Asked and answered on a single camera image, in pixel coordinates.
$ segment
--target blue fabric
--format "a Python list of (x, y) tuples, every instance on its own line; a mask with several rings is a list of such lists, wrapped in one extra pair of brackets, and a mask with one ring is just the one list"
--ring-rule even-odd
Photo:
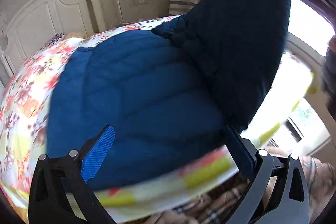
[(284, 48), (290, 0), (201, 0), (152, 31), (78, 48), (55, 87), (49, 157), (79, 149), (110, 124), (115, 143), (93, 190), (134, 184), (224, 144), (247, 128)]

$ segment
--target bed post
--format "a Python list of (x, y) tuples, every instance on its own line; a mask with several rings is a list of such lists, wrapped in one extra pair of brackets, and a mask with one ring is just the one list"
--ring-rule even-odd
[(106, 29), (106, 25), (104, 21), (103, 11), (100, 5), (100, 0), (91, 0), (91, 2), (92, 2), (93, 12), (97, 20), (99, 32), (105, 32), (107, 29)]

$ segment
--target bed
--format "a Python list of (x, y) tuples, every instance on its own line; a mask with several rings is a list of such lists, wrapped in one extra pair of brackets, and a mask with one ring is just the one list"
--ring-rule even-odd
[[(92, 3), (93, 13), (88, 2)], [(78, 47), (95, 47), (129, 30), (150, 30), (175, 17), (106, 31), (99, 0), (31, 0), (8, 24), (8, 45), (1, 51), (1, 60), (13, 77), (0, 111), (0, 187), (26, 223), (33, 170), (38, 156), (46, 151), (51, 94), (71, 54)], [(41, 34), (34, 29), (42, 30)], [(54, 35), (72, 31), (84, 32), (88, 37), (57, 41), (39, 50)], [(265, 146), (306, 94), (312, 78), (309, 67), (285, 52), (271, 91), (242, 136), (257, 148)], [(182, 204), (220, 185), (237, 171), (224, 146), (158, 178), (95, 194), (113, 219), (126, 222)], [(71, 194), (68, 199), (80, 216)]]

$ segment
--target headboard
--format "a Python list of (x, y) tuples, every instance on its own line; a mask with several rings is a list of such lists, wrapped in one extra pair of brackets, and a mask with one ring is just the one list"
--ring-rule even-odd
[(73, 31), (87, 36), (106, 31), (100, 0), (30, 0), (6, 28), (1, 61), (11, 76), (54, 35)]

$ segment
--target floral bedsheet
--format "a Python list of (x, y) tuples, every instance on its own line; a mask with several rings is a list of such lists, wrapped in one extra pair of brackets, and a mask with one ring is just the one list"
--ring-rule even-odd
[[(78, 47), (95, 47), (128, 30), (150, 30), (175, 17), (135, 23), (86, 39), (70, 38), (46, 46), (28, 58), (11, 78), (0, 105), (0, 188), (25, 222), (28, 222), (35, 165), (39, 155), (46, 151), (50, 99), (71, 54)], [(243, 135), (258, 148), (265, 145), (305, 95), (311, 81), (309, 68), (290, 53), (284, 54), (271, 91)], [(116, 221), (125, 222), (186, 202), (235, 172), (232, 158), (226, 147), (222, 147), (159, 178), (95, 194)], [(73, 196), (68, 198), (80, 215)]]

